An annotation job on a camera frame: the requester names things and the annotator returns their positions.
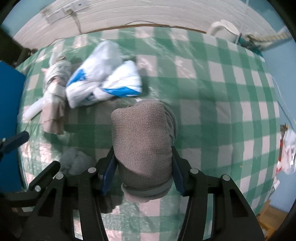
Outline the plastic bag with red items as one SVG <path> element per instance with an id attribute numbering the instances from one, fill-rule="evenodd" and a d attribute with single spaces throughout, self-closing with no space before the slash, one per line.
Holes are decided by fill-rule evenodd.
<path id="1" fill-rule="evenodd" d="M 280 152 L 276 175 L 281 171 L 287 175 L 295 173 L 295 132 L 287 124 L 280 126 Z"/>

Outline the wall socket strip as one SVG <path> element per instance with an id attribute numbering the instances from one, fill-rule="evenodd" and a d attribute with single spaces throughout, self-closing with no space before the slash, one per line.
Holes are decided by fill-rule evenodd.
<path id="1" fill-rule="evenodd" d="M 88 2 L 85 0 L 76 0 L 73 1 L 58 10 L 53 11 L 52 13 L 49 13 L 46 15 L 45 19 L 48 24 L 53 24 L 54 22 L 71 15 L 72 13 L 75 13 L 77 11 L 80 11 L 84 8 L 88 7 Z"/>

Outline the green checkered tablecloth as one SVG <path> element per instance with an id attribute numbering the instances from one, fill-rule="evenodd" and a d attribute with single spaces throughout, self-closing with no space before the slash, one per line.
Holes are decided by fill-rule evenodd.
<path id="1" fill-rule="evenodd" d="M 142 93 L 67 110 L 65 132 L 43 132 L 39 116 L 19 122 L 29 141 L 19 150 L 25 186 L 64 150 L 73 147 L 93 159 L 111 148 L 111 113 L 142 99 L 157 99 L 177 118 L 175 147 L 192 167 L 210 176 L 228 174 L 254 213 L 273 185 L 280 114 L 265 60 L 251 51 L 198 32 L 139 27 L 90 33 L 40 49 L 18 67 L 26 76 L 20 112 L 43 95 L 43 69 L 54 52 L 74 69 L 104 40 L 119 44 L 136 62 Z"/>

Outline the white electric kettle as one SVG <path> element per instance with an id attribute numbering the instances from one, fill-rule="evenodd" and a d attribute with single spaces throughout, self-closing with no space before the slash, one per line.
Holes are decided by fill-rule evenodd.
<path id="1" fill-rule="evenodd" d="M 227 20 L 213 22 L 208 28 L 206 34 L 231 43 L 236 43 L 240 36 L 239 30 Z"/>

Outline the white foam cylinder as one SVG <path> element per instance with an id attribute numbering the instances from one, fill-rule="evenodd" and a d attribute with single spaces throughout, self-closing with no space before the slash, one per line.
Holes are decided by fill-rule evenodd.
<path id="1" fill-rule="evenodd" d="M 43 97 L 40 98 L 38 101 L 33 103 L 31 106 L 29 106 L 24 112 L 23 112 L 23 121 L 30 121 L 32 118 L 34 118 L 39 112 L 42 111 L 43 108 Z"/>

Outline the blue cardboard box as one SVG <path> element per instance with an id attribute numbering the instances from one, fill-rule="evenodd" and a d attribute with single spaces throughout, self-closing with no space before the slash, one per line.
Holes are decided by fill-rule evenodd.
<path id="1" fill-rule="evenodd" d="M 25 75 L 1 61 L 0 99 L 1 99 L 1 139 L 16 135 L 20 100 L 23 93 Z M 5 154 L 1 161 L 1 193 L 22 190 L 18 151 Z"/>

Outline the grey beige sock bundle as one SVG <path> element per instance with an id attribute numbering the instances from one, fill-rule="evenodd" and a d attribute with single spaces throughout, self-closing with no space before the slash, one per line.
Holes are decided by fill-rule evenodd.
<path id="1" fill-rule="evenodd" d="M 71 77 L 71 63 L 66 56 L 53 52 L 49 59 L 49 68 L 43 69 L 43 100 L 41 123 L 43 131 L 55 135 L 64 133 L 64 115 L 66 108 L 66 84 Z"/>

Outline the white blue plastic bag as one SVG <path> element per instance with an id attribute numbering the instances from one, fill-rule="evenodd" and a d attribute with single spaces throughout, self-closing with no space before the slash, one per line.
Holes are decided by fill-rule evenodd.
<path id="1" fill-rule="evenodd" d="M 110 40 L 97 45 L 66 85 L 70 108 L 141 93 L 142 81 L 136 63 L 125 60 L 119 45 Z"/>

